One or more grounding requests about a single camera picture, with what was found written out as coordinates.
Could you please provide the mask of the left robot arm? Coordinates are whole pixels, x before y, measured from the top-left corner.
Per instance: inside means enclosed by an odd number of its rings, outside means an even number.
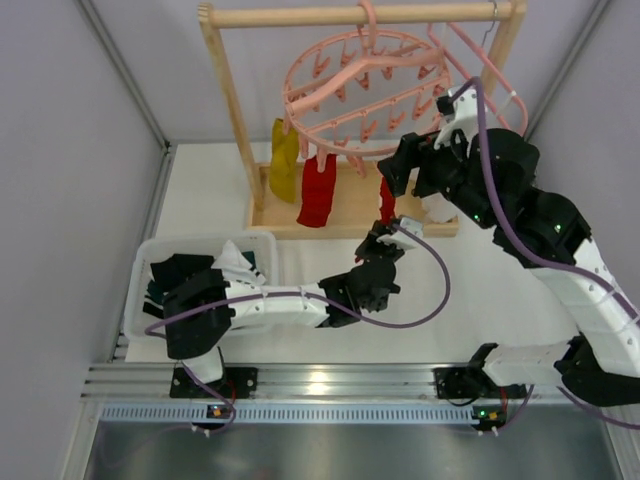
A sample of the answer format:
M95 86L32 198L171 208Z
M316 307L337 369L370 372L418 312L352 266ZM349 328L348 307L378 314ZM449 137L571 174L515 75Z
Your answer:
M341 328L362 312L387 308L400 292L395 263L416 243L376 221L356 249L357 265L346 273L298 287L248 280L229 268L201 270L165 295L167 356L214 388L225 378L219 342L234 334L260 333L275 325Z

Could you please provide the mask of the yellow sock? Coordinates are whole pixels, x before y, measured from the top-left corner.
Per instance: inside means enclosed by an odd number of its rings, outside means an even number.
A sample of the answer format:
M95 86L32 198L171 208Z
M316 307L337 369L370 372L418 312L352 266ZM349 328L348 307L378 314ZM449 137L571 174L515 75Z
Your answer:
M299 141L295 130L284 133L284 121L276 118L271 135L271 164L269 187L280 200L293 204L296 201L296 163Z

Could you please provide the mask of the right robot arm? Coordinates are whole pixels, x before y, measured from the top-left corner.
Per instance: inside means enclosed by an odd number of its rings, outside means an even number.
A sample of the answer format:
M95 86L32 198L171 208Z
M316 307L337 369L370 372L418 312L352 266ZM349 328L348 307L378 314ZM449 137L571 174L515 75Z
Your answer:
M393 196L438 193L493 242L536 276L574 319L577 336L542 369L574 402L594 407L639 402L639 309L607 271L591 228L568 198L534 186L538 149L508 129L467 138L460 130L439 143L436 134L403 136L377 167Z

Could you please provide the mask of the red sock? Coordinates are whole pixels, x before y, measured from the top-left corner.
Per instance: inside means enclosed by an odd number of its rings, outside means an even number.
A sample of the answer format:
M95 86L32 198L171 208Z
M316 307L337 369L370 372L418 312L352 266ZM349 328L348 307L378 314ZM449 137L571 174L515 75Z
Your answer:
M328 154L325 169L319 172L316 157L305 161L302 173L301 208L297 222L309 228L322 228L332 211L337 179L337 156Z
M395 218L396 199L392 195L389 185L384 177L381 178L379 189L379 213L380 222L389 225Z

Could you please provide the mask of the pink round clip hanger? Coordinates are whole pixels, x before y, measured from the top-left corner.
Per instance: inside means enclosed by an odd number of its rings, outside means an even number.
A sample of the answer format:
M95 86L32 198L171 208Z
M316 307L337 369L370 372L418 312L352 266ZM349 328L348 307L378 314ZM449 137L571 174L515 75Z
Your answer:
M389 147L372 145L404 126L439 122L435 100L452 84L441 48L415 35L382 29L371 2L359 2L367 21L304 51L282 87L283 130L295 131L299 154L316 151L324 172L330 155L356 169Z

